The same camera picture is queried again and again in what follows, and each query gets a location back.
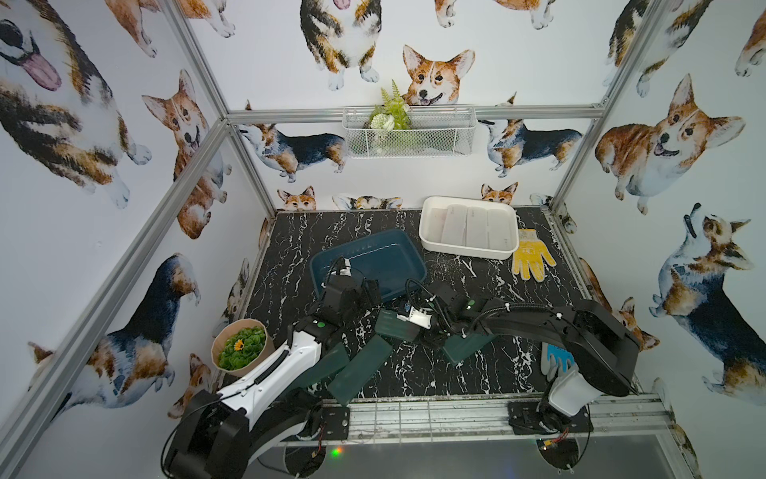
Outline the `dark green pencil case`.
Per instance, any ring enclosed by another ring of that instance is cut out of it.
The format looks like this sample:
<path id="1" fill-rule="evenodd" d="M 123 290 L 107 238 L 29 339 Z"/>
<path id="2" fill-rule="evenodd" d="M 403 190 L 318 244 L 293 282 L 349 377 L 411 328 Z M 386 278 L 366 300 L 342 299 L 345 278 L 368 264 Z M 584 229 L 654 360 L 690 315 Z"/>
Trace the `dark green pencil case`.
<path id="1" fill-rule="evenodd" d="M 494 335 L 481 335 L 481 333 L 471 333 L 466 337 L 451 335 L 445 341 L 441 350 L 452 365 L 458 365 L 491 343 L 495 338 Z"/>
<path id="2" fill-rule="evenodd" d="M 393 346 L 387 340 L 375 335 L 327 385 L 328 392 L 342 406 L 349 405 L 389 359 L 392 351 Z"/>
<path id="3" fill-rule="evenodd" d="M 415 341 L 422 331 L 419 325 L 399 319 L 395 311 L 389 309 L 380 309 L 374 330 L 378 335 L 407 342 Z"/>
<path id="4" fill-rule="evenodd" d="M 316 365 L 301 373 L 287 389 L 285 393 L 295 389 L 311 389 L 327 378 L 339 373 L 349 365 L 350 358 L 346 347 L 339 343 L 333 347 Z"/>

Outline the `teal plastic storage box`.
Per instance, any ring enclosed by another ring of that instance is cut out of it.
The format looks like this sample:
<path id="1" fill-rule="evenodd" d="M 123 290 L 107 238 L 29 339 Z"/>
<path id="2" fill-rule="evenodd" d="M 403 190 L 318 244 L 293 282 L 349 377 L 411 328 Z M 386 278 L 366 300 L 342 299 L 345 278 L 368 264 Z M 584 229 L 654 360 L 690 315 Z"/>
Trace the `teal plastic storage box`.
<path id="1" fill-rule="evenodd" d="M 339 257 L 349 261 L 355 279 L 378 281 L 383 303 L 403 297 L 407 279 L 424 283 L 428 277 L 425 261 L 409 235 L 397 229 L 387 230 L 315 255 L 309 269 L 316 297 L 322 295 L 330 267 Z"/>

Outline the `dark green pencil case front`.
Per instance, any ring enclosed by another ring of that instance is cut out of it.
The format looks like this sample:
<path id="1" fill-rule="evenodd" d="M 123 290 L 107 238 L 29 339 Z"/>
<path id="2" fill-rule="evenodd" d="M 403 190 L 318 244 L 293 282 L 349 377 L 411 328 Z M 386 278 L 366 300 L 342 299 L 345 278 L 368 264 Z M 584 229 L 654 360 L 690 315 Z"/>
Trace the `dark green pencil case front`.
<path id="1" fill-rule="evenodd" d="M 349 405 L 389 359 L 392 351 L 393 346 L 387 340 L 375 335 L 327 385 L 328 392 L 342 406 Z"/>

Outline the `white plastic storage box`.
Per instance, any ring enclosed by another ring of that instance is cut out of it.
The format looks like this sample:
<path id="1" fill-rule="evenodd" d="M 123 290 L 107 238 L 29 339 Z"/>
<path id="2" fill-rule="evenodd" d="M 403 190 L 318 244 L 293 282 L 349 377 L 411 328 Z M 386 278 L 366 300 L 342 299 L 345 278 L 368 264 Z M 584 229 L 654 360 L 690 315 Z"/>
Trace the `white plastic storage box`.
<path id="1" fill-rule="evenodd" d="M 479 259 L 510 259 L 520 247 L 516 211 L 502 203 L 432 196 L 425 200 L 419 238 L 427 251 Z"/>

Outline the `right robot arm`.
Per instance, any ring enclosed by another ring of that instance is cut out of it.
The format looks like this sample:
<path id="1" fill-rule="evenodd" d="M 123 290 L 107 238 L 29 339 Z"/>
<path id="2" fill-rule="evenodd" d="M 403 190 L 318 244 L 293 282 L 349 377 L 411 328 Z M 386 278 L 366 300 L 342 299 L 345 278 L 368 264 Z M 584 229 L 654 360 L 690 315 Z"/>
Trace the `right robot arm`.
<path id="1" fill-rule="evenodd" d="M 605 307 L 593 299 L 550 307 L 506 299 L 465 297 L 446 285 L 405 285 L 411 313 L 428 315 L 420 337 L 439 347 L 454 364 L 501 336 L 540 341 L 568 351 L 574 364 L 555 375 L 543 403 L 565 417 L 608 395 L 634 391 L 632 377 L 640 344 Z"/>

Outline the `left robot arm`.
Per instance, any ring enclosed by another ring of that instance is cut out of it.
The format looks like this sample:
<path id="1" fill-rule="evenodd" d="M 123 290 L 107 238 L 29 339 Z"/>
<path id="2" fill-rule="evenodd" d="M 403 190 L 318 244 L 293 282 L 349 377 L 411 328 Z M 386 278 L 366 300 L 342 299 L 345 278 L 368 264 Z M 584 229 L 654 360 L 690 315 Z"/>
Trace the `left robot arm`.
<path id="1" fill-rule="evenodd" d="M 251 461 L 291 436 L 323 429 L 321 400 L 307 387 L 343 371 L 351 359 L 343 333 L 381 303 L 374 279 L 333 273 L 319 300 L 288 329 L 286 341 L 218 393 L 201 391 L 166 441 L 168 478 L 241 478 Z"/>

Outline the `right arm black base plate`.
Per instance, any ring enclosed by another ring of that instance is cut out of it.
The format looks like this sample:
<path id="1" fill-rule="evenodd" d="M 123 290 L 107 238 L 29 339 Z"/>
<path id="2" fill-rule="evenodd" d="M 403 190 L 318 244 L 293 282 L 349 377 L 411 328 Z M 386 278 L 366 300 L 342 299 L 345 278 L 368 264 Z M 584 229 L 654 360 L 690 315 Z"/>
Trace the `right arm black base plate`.
<path id="1" fill-rule="evenodd" d="M 507 404 L 507 412 L 508 425 L 516 435 L 542 436 L 594 431 L 588 405 L 575 416 L 568 416 L 544 401 L 511 401 Z"/>

